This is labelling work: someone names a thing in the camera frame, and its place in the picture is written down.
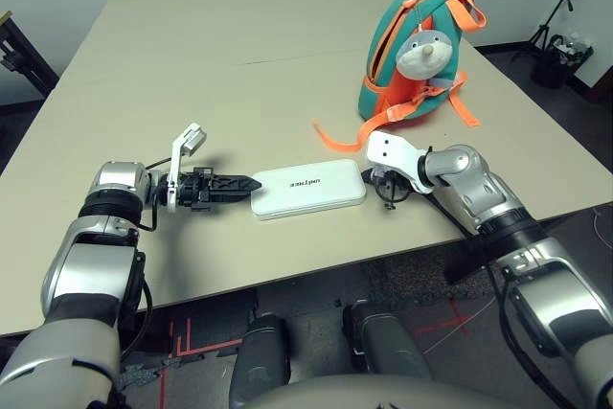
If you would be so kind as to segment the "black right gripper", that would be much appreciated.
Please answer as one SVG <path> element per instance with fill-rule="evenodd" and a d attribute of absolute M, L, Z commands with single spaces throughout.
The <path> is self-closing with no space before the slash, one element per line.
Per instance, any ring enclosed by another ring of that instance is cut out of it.
<path fill-rule="evenodd" d="M 377 196 L 388 211 L 393 211 L 397 203 L 406 200 L 414 192 L 410 181 L 393 170 L 369 168 L 361 172 L 361 178 L 365 184 L 374 186 Z"/>

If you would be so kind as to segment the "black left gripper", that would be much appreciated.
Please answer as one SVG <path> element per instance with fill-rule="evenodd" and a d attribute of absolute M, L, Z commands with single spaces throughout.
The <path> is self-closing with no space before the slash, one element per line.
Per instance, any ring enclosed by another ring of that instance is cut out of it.
<path fill-rule="evenodd" d="M 239 202 L 262 187 L 261 182 L 249 176 L 214 174 L 210 167 L 195 167 L 181 173 L 179 179 L 177 205 L 193 212 L 209 211 L 213 202 Z"/>

